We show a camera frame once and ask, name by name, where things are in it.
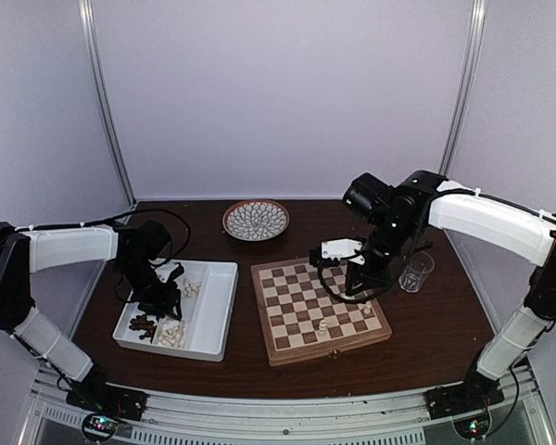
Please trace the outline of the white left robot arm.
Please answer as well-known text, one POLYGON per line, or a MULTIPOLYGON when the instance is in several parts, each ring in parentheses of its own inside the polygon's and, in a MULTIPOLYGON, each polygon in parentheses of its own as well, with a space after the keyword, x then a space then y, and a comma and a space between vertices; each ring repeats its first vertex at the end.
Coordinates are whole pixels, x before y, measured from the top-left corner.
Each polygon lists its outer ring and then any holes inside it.
POLYGON ((31 276, 46 269, 91 261, 111 261, 132 287, 131 300, 156 317, 182 318, 181 292, 174 280, 158 277, 156 259, 171 242, 159 222, 137 228, 118 222, 20 227, 0 222, 0 330, 22 341, 74 382, 80 398, 96 412, 108 410, 115 393, 98 377, 92 359, 47 317, 31 295, 31 276))

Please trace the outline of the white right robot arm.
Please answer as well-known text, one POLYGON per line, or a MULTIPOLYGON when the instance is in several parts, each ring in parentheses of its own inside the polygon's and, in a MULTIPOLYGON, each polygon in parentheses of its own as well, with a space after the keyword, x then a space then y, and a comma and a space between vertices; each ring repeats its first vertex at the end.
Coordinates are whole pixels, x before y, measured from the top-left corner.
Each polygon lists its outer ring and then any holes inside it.
POLYGON ((373 226, 348 261, 345 294, 383 293, 389 263, 406 243, 415 245, 428 227, 456 232, 513 253, 535 269, 520 307, 474 358, 457 388, 462 408, 477 408, 526 349, 556 322, 556 211, 530 210, 468 188, 444 175, 417 171, 397 186, 365 172, 342 198, 373 226))

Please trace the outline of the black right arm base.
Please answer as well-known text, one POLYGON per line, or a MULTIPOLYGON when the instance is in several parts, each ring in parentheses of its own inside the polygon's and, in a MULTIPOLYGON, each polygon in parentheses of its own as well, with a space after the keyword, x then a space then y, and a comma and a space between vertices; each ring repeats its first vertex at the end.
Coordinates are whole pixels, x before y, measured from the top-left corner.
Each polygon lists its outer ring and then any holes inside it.
POLYGON ((489 409, 505 396, 498 380, 470 373, 461 383, 427 390, 424 399, 431 420, 450 419, 461 439, 476 441, 490 432, 489 409))

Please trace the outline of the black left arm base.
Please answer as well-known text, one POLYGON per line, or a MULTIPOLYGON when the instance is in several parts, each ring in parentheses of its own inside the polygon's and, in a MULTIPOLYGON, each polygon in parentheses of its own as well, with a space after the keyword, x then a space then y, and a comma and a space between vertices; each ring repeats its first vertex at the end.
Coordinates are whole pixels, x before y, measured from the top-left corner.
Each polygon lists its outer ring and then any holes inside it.
POLYGON ((66 403, 88 411, 81 421, 81 432, 93 443, 112 439, 122 425, 143 417, 146 393, 110 385, 106 371, 98 364, 82 380, 61 374, 58 381, 64 381, 69 387, 66 403))

